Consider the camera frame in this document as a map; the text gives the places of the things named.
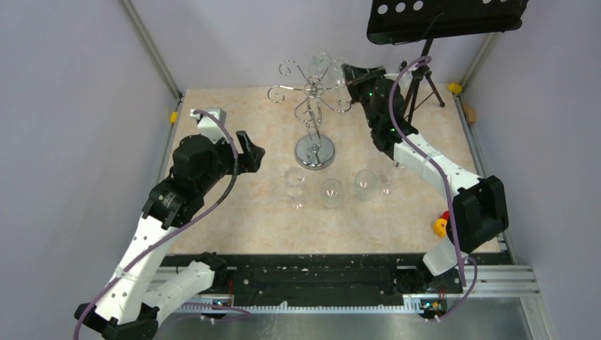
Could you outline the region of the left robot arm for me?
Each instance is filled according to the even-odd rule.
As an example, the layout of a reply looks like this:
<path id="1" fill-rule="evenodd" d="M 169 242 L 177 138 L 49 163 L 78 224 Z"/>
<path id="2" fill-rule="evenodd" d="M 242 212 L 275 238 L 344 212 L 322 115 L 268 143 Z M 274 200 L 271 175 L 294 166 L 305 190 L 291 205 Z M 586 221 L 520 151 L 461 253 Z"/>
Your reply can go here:
<path id="1" fill-rule="evenodd" d="M 227 284 L 225 261 L 205 252 L 158 288 L 148 287 L 173 241 L 213 212 L 240 174 L 258 172 L 264 148 L 245 131 L 217 140 L 190 135 L 173 151 L 169 175 L 149 194 L 134 237 L 105 288 L 78 306 L 73 337 L 82 327 L 103 339 L 153 339 L 164 321 L 195 294 L 218 293 Z"/>

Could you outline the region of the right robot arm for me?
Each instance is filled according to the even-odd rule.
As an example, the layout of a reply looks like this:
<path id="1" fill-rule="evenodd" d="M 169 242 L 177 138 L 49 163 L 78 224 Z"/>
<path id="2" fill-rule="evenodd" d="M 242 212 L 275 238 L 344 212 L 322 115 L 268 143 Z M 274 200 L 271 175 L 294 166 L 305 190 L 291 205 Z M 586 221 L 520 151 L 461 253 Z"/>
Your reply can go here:
<path id="1" fill-rule="evenodd" d="M 420 260 L 417 286 L 434 292 L 453 269 L 481 245 L 509 226 L 505 187 L 496 176 L 483 178 L 436 150 L 404 119 L 398 82 L 383 67 L 342 65 L 352 103 L 364 109 L 377 150 L 414 171 L 450 205 L 446 236 Z"/>

